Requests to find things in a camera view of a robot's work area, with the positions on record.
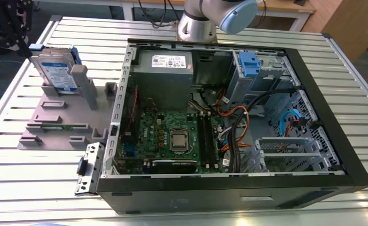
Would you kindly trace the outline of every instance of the metal bracket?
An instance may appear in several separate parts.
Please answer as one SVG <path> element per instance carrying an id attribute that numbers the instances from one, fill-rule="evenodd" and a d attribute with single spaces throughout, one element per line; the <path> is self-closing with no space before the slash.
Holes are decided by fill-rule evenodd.
<path id="1" fill-rule="evenodd" d="M 95 196 L 100 168 L 104 155 L 104 145 L 98 142 L 88 144 L 86 155 L 79 161 L 76 173 L 79 174 L 76 183 L 76 196 Z"/>

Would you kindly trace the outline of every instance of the label sticker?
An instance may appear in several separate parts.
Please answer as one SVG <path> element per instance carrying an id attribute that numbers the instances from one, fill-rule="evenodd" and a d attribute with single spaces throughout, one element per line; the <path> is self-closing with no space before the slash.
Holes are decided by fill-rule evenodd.
<path id="1" fill-rule="evenodd" d="M 222 163 L 222 165 L 224 165 L 224 166 L 230 166 L 230 160 L 228 160 L 228 159 L 223 159 L 223 163 Z"/>
<path id="2" fill-rule="evenodd" d="M 42 63 L 47 78 L 62 91 L 75 91 L 76 82 L 68 74 L 68 65 L 64 63 Z"/>
<path id="3" fill-rule="evenodd" d="M 222 98 L 222 100 L 223 100 L 223 102 L 224 102 L 224 103 L 227 103 L 227 104 L 228 104 L 230 99 L 228 99 L 227 97 L 223 97 L 223 98 Z"/>
<path id="4" fill-rule="evenodd" d="M 186 65 L 184 56 L 152 56 L 152 67 L 186 68 Z"/>

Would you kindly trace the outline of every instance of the slotted aluminum table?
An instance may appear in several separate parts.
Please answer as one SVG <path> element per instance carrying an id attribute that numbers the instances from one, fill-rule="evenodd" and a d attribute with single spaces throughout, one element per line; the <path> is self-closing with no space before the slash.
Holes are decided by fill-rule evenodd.
<path id="1" fill-rule="evenodd" d="M 38 43 L 74 44 L 88 77 L 103 86 L 119 81 L 127 38 L 175 40 L 175 30 L 154 30 L 147 22 L 64 17 L 50 22 Z M 220 43 L 299 49 L 368 171 L 368 86 L 335 42 L 315 33 L 270 30 L 246 30 L 235 36 L 218 31 L 218 38 Z M 76 165 L 84 152 L 16 149 L 43 94 L 42 82 L 27 60 L 0 100 L 0 224 L 368 225 L 368 189 L 302 210 L 131 216 L 119 216 L 99 197 L 75 197 Z"/>

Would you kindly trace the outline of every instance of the cpu socket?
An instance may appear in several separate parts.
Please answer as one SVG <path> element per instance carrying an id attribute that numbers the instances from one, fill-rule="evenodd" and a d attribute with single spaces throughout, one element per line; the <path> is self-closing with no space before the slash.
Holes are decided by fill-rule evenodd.
<path id="1" fill-rule="evenodd" d="M 171 129 L 171 151 L 184 154 L 190 150 L 188 129 Z"/>

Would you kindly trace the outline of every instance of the black cable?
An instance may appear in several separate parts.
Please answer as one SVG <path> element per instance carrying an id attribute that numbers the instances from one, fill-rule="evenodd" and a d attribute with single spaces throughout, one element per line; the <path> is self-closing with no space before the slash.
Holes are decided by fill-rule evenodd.
<path id="1" fill-rule="evenodd" d="M 139 4 L 140 4 L 140 9 L 142 9 L 142 13 L 144 15 L 144 17 L 147 18 L 147 20 L 151 22 L 152 26 L 155 29 L 159 29 L 160 27 L 167 27 L 170 26 L 170 24 L 166 24 L 163 25 L 163 21 L 164 21 L 164 18 L 166 18 L 166 11 L 167 11 L 167 0 L 164 0 L 164 12 L 163 12 L 163 16 L 162 16 L 162 20 L 159 22 L 159 24 L 156 23 L 158 21 L 152 20 L 150 17 L 148 17 L 148 14 L 142 6 L 142 0 L 139 0 Z"/>
<path id="2" fill-rule="evenodd" d="M 170 2 L 170 4 L 171 4 L 171 7 L 172 7 L 172 10 L 174 10 L 174 13 L 176 14 L 176 18 L 178 18 L 178 20 L 180 20 L 179 14 L 178 14 L 178 12 L 176 12 L 176 9 L 174 8 L 174 5 L 172 5 L 171 0 L 167 0 L 167 1 L 168 1 L 168 2 Z"/>
<path id="3" fill-rule="evenodd" d="M 275 93 L 294 93 L 300 89 L 300 87 L 295 87 L 291 89 L 276 89 L 274 91 L 268 91 L 263 94 L 260 94 L 254 100 L 252 102 L 247 105 L 247 111 L 250 112 L 254 108 L 254 106 L 256 106 L 267 97 L 270 97 L 272 94 Z M 230 153 L 235 155 L 236 159 L 235 161 L 239 161 L 239 145 L 238 145 L 238 141 L 236 141 L 236 129 L 238 126 L 242 122 L 242 118 L 244 117 L 244 114 L 240 114 L 236 118 L 235 123 L 232 124 L 232 129 L 230 131 L 230 140 L 228 140 L 228 148 L 230 148 Z M 240 163 L 235 164 L 234 163 L 234 173 L 239 173 L 240 172 Z"/>
<path id="4" fill-rule="evenodd" d="M 263 24 L 263 22 L 266 21 L 267 11 L 268 10 L 267 10 L 267 2 L 266 2 L 266 0 L 263 0 L 263 2 L 264 2 L 264 11 L 263 11 L 262 16 L 260 16 L 260 21 L 259 21 L 258 25 L 255 25 L 252 28 L 258 28 Z"/>

